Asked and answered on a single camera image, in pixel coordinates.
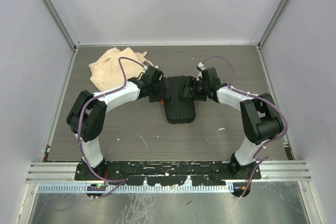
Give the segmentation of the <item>black plastic tool case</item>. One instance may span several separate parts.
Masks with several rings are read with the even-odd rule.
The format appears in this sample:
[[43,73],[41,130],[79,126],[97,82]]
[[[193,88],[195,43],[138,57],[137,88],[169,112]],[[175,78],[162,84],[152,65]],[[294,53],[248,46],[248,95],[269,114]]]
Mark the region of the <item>black plastic tool case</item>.
[[191,123],[196,118],[193,97],[181,98],[180,92],[184,87],[187,76],[174,76],[167,78],[170,98],[163,100],[166,119],[171,124]]

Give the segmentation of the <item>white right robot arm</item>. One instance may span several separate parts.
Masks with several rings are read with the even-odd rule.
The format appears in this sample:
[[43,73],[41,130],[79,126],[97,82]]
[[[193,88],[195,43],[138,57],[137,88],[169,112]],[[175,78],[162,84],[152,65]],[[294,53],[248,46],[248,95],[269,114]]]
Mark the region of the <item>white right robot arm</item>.
[[282,138],[288,122],[269,93],[245,92],[230,83],[221,83],[215,68],[197,69],[197,77],[186,77],[181,96],[199,101],[210,99],[240,112],[245,138],[232,154],[229,170],[233,177],[241,179],[256,167],[259,153],[269,143]]

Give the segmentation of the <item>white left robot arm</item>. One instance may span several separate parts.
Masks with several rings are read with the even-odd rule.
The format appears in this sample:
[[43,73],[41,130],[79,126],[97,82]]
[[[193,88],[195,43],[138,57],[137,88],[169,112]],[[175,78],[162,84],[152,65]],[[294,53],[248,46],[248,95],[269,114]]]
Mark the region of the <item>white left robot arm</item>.
[[66,123],[77,137],[86,173],[93,180],[101,179],[106,170],[105,159],[100,150],[99,135],[107,113],[128,102],[148,97],[150,102],[163,99],[163,72],[149,66],[140,77],[124,79],[122,85],[107,91],[79,93]]

